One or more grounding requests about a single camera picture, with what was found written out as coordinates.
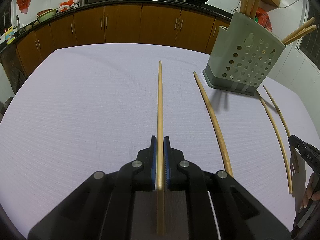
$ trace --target table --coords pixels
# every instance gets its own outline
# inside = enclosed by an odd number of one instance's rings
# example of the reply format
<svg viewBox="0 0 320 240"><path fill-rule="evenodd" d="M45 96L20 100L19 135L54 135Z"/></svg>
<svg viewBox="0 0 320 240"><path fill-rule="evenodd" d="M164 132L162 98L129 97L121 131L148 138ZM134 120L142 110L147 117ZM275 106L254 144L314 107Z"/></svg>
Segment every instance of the table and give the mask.
<svg viewBox="0 0 320 240"><path fill-rule="evenodd" d="M294 193L289 195L279 143L261 102L208 87L202 74L208 58L146 44L96 44L53 52L27 79L0 124L0 203L17 229L27 237L92 173L117 171L149 147L156 135L162 60L164 136L170 137L171 146L202 170L223 169L193 77L196 71L215 109L234 178L291 230L311 169L299 158L301 171L293 177ZM320 148L299 97L272 79L263 84L290 132ZM281 120L263 87L258 90L270 106L290 158ZM187 239L183 193L172 193L166 210L172 216L168 215L165 239ZM132 239L157 239L154 212L152 194L138 193Z"/></svg>

